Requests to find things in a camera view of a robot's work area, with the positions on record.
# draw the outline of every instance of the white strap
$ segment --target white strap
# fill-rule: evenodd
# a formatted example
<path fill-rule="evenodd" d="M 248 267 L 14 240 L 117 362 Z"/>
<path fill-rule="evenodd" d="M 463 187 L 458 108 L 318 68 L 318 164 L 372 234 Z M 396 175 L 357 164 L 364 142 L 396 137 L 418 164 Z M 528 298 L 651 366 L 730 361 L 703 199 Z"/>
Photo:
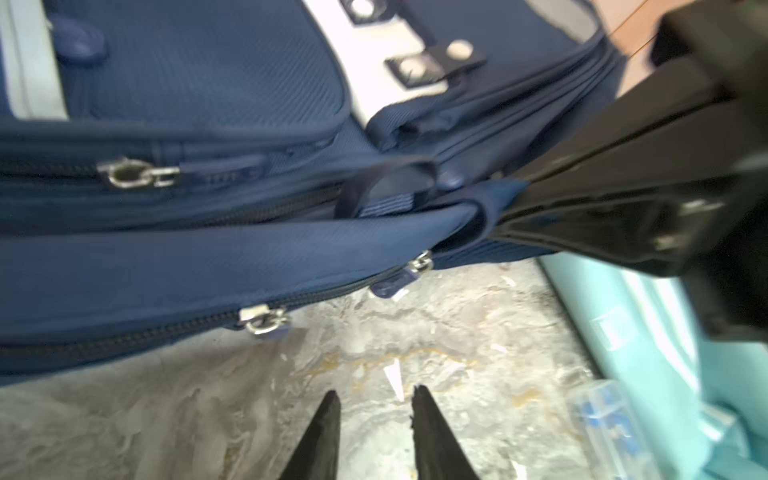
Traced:
<path fill-rule="evenodd" d="M 19 120 L 67 120 L 41 0 L 0 0 L 5 94 Z"/>
<path fill-rule="evenodd" d="M 352 92 L 352 109 L 365 127 L 382 108 L 448 90 L 448 82 L 405 88 L 385 64 L 388 58 L 414 55 L 424 41 L 397 15 L 388 22 L 355 25 L 339 0 L 304 0 L 331 45 Z"/>

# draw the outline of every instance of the zipper pull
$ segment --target zipper pull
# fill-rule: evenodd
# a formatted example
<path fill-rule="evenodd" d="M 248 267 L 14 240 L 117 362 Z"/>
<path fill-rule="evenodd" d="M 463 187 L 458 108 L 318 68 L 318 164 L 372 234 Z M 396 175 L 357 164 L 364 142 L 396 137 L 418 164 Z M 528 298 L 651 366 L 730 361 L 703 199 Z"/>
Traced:
<path fill-rule="evenodd" d="M 415 282 L 422 274 L 429 272 L 434 267 L 432 252 L 424 250 L 421 255 L 408 262 L 406 266 L 392 276 L 371 285 L 371 292 L 378 298 L 392 298 L 404 286 Z"/>
<path fill-rule="evenodd" d="M 244 326 L 253 335 L 263 335 L 279 329 L 289 321 L 285 309 L 271 309 L 269 305 L 262 303 L 240 309 L 237 326 Z"/>
<path fill-rule="evenodd" d="M 118 190 L 170 187 L 176 184 L 181 173 L 179 167 L 155 167 L 148 161 L 127 157 L 109 164 L 98 165 L 97 170 L 110 187 Z"/>

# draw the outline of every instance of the wooden floor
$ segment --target wooden floor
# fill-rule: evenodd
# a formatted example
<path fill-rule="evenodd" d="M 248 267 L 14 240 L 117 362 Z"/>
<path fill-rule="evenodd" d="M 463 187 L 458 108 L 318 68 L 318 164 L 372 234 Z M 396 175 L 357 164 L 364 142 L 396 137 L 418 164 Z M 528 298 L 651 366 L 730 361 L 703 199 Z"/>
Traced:
<path fill-rule="evenodd" d="M 619 94 L 623 94 L 652 72 L 648 57 L 661 16 L 666 11 L 691 1 L 592 0 L 614 43 L 630 57 Z"/>

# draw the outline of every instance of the blue rubber zipper tab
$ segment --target blue rubber zipper tab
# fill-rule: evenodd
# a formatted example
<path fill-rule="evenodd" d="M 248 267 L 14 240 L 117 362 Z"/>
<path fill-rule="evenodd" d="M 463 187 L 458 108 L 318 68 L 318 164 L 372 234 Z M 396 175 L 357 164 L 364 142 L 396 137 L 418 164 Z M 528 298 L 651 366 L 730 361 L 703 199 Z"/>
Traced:
<path fill-rule="evenodd" d="M 432 252 L 425 250 L 421 255 L 408 262 L 408 265 L 371 285 L 371 292 L 378 298 L 392 298 L 406 285 L 415 282 L 424 272 L 430 271 L 435 264 L 432 262 Z"/>

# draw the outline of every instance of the blue backpack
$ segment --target blue backpack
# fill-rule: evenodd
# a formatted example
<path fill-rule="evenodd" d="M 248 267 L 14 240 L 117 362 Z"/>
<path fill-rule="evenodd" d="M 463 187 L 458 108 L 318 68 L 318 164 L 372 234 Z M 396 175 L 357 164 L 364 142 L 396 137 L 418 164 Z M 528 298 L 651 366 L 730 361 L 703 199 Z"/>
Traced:
<path fill-rule="evenodd" d="M 428 268 L 614 98 L 584 0 L 8 0 L 0 374 L 70 368 Z"/>

